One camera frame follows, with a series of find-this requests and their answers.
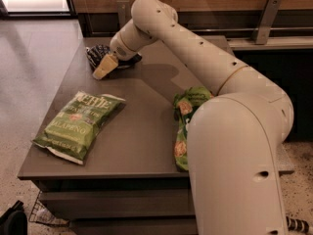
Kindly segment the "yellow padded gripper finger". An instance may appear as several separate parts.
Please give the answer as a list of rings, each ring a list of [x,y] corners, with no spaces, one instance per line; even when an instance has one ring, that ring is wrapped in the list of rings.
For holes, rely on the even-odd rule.
[[[111,71],[116,69],[118,66],[118,59],[113,54],[106,54],[100,64],[97,66],[97,68],[93,72],[93,77],[95,79],[102,79],[107,74],[109,74]]]

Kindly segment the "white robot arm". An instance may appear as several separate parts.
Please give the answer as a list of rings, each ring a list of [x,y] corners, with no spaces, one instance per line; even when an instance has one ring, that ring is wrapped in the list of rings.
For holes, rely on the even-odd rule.
[[[291,132],[288,94],[178,23],[159,0],[135,0],[97,79],[160,40],[213,93],[192,116],[187,156],[199,235],[288,235],[276,153]]]

